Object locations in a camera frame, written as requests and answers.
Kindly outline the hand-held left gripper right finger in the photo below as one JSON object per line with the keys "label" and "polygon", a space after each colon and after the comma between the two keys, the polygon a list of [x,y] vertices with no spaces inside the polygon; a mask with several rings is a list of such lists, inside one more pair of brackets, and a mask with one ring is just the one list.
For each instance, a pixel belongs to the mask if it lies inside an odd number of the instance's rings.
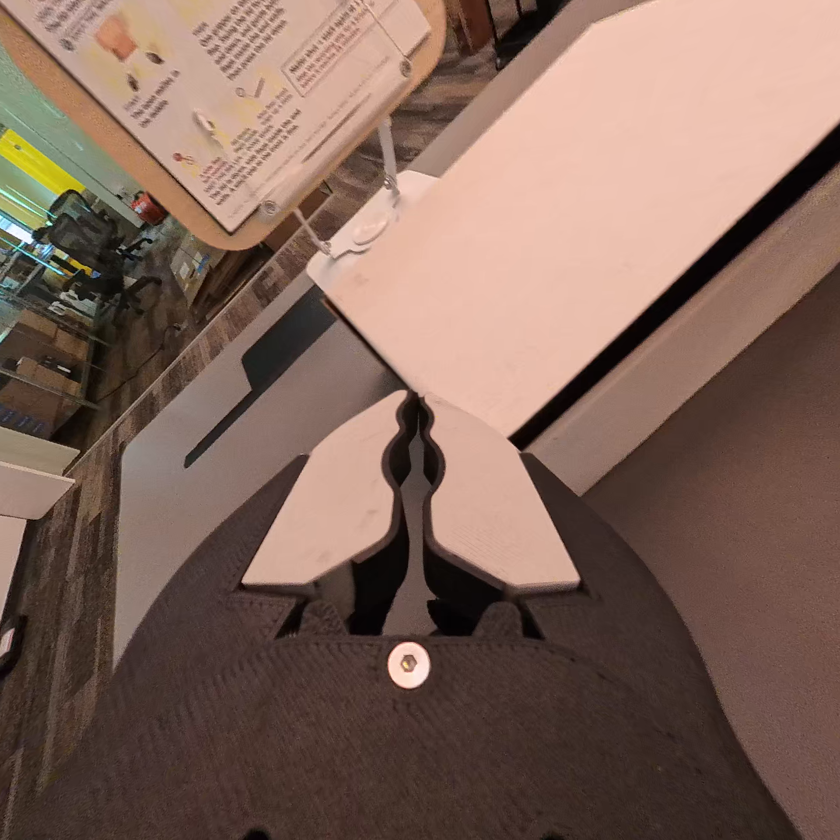
{"label": "hand-held left gripper right finger", "polygon": [[421,399],[423,576],[436,635],[472,634],[488,607],[580,589],[576,568],[508,438],[440,396]]}

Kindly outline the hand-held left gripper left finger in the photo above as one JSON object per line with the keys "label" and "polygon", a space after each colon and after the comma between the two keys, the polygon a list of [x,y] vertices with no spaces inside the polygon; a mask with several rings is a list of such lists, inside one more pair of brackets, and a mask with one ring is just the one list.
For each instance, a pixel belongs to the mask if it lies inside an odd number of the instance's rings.
{"label": "hand-held left gripper left finger", "polygon": [[402,487],[414,393],[394,392],[305,458],[250,562],[244,589],[325,601],[354,634],[378,634],[408,569]]}

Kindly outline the white cardboard mailer box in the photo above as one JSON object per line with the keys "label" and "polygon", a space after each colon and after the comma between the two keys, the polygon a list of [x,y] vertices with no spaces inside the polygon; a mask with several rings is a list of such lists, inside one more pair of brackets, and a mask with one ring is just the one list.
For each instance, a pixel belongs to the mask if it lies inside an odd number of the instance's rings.
{"label": "white cardboard mailer box", "polygon": [[324,292],[582,493],[838,267],[839,4],[592,24]]}

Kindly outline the brown cardboard box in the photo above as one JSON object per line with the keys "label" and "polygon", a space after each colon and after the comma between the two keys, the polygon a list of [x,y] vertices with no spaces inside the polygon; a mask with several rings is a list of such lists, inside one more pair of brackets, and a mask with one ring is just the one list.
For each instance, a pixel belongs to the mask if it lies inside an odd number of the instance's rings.
{"label": "brown cardboard box", "polygon": [[44,388],[2,376],[1,427],[51,439],[79,407]]}
{"label": "brown cardboard box", "polygon": [[1,361],[52,360],[68,369],[88,361],[89,342],[64,330],[43,316],[23,310],[2,338]]}

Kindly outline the white stand base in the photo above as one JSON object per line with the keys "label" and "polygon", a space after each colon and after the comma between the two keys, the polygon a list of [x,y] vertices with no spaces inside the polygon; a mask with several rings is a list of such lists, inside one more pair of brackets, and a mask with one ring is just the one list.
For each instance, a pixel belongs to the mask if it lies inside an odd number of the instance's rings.
{"label": "white stand base", "polygon": [[321,238],[296,209],[294,216],[316,248],[307,265],[312,283],[330,292],[335,282],[366,255],[383,234],[393,229],[406,212],[417,205],[438,179],[407,170],[397,171],[392,120],[386,118],[377,129],[383,154],[383,186],[330,238]]}

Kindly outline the black office chair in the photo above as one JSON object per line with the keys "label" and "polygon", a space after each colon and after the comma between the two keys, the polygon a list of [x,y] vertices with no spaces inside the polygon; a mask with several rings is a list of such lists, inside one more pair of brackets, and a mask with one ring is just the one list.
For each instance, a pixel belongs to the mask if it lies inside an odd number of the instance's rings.
{"label": "black office chair", "polygon": [[140,250],[154,240],[139,237],[127,241],[117,223],[104,212],[93,209],[75,190],[58,195],[49,208],[49,242],[59,251],[90,270],[79,270],[73,288],[80,299],[111,303],[117,311],[143,314],[140,292],[149,285],[160,287],[162,279],[142,276],[127,285],[126,270],[140,259]]}

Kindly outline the wooden instruction sign board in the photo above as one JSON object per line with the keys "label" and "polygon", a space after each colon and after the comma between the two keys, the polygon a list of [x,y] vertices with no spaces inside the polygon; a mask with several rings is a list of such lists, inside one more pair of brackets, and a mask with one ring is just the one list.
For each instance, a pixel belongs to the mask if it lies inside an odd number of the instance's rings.
{"label": "wooden instruction sign board", "polygon": [[268,237],[425,81],[444,2],[2,2],[28,79],[187,230]]}

